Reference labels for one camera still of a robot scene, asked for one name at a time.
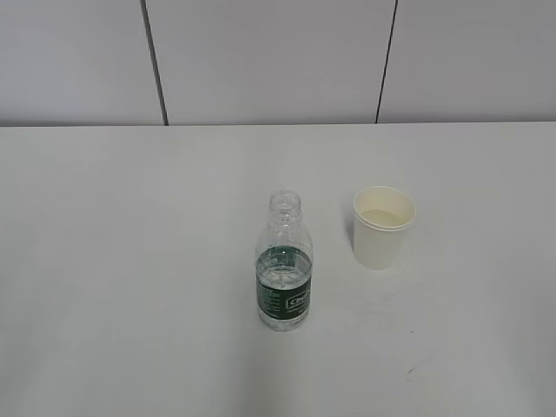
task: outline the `bottle label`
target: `bottle label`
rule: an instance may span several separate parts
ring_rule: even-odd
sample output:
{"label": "bottle label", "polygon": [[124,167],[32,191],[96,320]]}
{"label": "bottle label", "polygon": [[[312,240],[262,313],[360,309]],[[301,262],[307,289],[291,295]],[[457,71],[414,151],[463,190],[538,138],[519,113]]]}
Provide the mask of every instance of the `bottle label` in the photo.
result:
{"label": "bottle label", "polygon": [[267,287],[257,277],[257,302],[259,308],[276,320],[291,320],[309,308],[311,277],[297,288],[277,289]]}

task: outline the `cup rim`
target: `cup rim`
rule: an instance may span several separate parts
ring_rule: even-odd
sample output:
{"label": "cup rim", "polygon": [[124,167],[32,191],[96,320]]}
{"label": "cup rim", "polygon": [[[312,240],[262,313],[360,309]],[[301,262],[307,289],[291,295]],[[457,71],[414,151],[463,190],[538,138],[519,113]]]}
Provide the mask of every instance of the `cup rim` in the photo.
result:
{"label": "cup rim", "polygon": [[[359,211],[357,210],[357,208],[355,207],[355,203],[357,202],[357,199],[359,198],[359,196],[361,194],[363,194],[364,192],[370,190],[370,189],[391,189],[393,191],[395,191],[396,193],[400,193],[402,194],[405,198],[407,198],[409,200],[409,202],[411,203],[413,209],[414,209],[414,215],[411,217],[411,219],[409,219],[407,222],[401,224],[400,226],[383,226],[377,223],[372,223],[369,220],[364,219]],[[381,231],[385,231],[385,232],[397,232],[400,230],[404,230],[406,228],[408,228],[411,223],[414,221],[415,217],[417,216],[417,206],[415,205],[415,201],[413,198],[411,198],[407,193],[404,193],[403,191],[401,191],[400,189],[395,189],[394,187],[388,187],[387,185],[374,185],[372,187],[366,187],[362,190],[360,190],[354,198],[354,212],[355,215],[357,216],[357,218],[364,224],[366,224],[367,226],[369,226],[370,228],[374,228],[376,230],[381,230]]]}

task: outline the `white wall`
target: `white wall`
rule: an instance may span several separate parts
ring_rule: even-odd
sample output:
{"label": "white wall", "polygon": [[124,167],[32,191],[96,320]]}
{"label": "white wall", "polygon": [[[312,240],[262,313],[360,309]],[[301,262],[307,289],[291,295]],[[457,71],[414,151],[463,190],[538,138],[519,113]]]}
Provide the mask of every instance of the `white wall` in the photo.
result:
{"label": "white wall", "polygon": [[400,0],[380,122],[556,120],[556,2]]}
{"label": "white wall", "polygon": [[3,0],[0,125],[161,124],[138,0]]}
{"label": "white wall", "polygon": [[170,124],[374,122],[394,0],[150,0]]}
{"label": "white wall", "polygon": [[[147,0],[171,124],[373,122],[395,0]],[[380,122],[556,120],[556,2],[399,0]],[[0,126],[162,124],[140,0],[0,2]]]}

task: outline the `white table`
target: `white table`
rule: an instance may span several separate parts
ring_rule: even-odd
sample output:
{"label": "white table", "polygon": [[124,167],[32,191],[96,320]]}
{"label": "white table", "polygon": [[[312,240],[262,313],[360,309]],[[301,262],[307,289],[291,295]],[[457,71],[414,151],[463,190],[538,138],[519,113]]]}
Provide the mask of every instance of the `white table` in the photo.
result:
{"label": "white table", "polygon": [[[556,123],[0,129],[0,415],[556,414]],[[396,264],[354,193],[411,194]],[[314,239],[308,321],[258,320],[268,198]]]}

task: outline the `paper cup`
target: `paper cup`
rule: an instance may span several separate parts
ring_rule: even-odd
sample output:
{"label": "paper cup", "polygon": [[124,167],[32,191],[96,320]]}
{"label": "paper cup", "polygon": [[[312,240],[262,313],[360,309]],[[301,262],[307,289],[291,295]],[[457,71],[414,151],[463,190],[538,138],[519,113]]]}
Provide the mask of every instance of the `paper cup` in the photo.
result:
{"label": "paper cup", "polygon": [[371,269],[388,268],[415,218],[413,200],[398,189],[371,187],[354,199],[354,255]]}

